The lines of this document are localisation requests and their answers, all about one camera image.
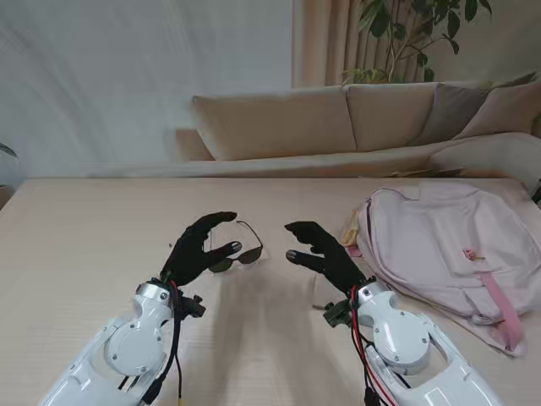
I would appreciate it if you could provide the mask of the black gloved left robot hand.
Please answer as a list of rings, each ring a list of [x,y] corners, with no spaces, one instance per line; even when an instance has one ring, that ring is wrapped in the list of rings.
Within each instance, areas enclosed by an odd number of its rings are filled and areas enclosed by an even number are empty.
[[[173,281],[177,286],[185,286],[203,271],[239,252],[242,244],[238,241],[204,251],[204,243],[210,231],[221,223],[232,222],[237,215],[233,211],[219,211],[207,214],[187,227],[175,243],[160,272],[161,281],[165,284]]]

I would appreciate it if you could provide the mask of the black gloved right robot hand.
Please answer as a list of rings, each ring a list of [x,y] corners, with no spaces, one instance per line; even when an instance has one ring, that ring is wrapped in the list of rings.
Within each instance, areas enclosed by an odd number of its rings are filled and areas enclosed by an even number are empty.
[[[292,233],[298,242],[310,246],[311,254],[288,250],[286,258],[291,263],[323,275],[346,296],[353,288],[360,288],[367,281],[346,249],[317,222],[291,222],[284,228]]]

